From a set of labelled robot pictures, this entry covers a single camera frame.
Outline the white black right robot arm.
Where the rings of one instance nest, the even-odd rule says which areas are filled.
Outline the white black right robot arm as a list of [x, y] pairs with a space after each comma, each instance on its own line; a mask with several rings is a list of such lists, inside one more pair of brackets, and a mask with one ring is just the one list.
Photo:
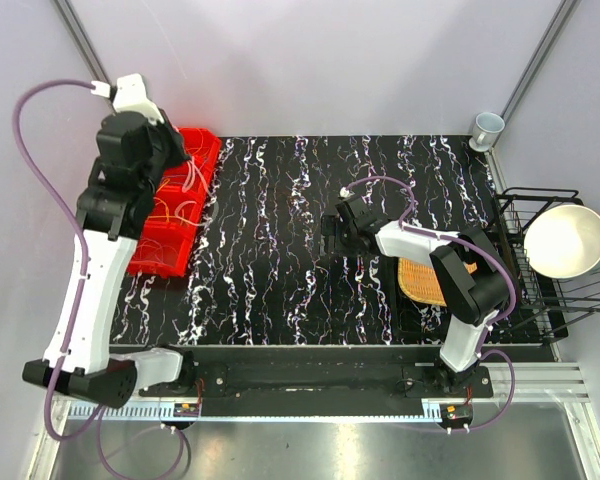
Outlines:
[[358, 195], [320, 221], [321, 250], [343, 257], [381, 255], [433, 270], [450, 322], [429, 381], [446, 396], [466, 389], [494, 323], [515, 309], [511, 273], [485, 231], [431, 230], [376, 213]]

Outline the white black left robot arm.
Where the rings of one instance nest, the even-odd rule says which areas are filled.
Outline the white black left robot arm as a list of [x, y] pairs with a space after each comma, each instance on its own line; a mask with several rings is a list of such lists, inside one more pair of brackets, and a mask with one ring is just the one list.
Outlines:
[[24, 146], [21, 113], [35, 94], [72, 82], [49, 81], [16, 104], [12, 127], [29, 168], [58, 202], [74, 231], [74, 259], [57, 326], [41, 358], [25, 363], [25, 382], [49, 393], [109, 408], [124, 406], [138, 390], [162, 384], [176, 396], [195, 386], [196, 372], [174, 347], [112, 354], [109, 337], [119, 290], [166, 170], [188, 159], [184, 140], [148, 96], [139, 73], [114, 84], [80, 85], [110, 101], [113, 112], [96, 134], [98, 155], [75, 208], [63, 202]]

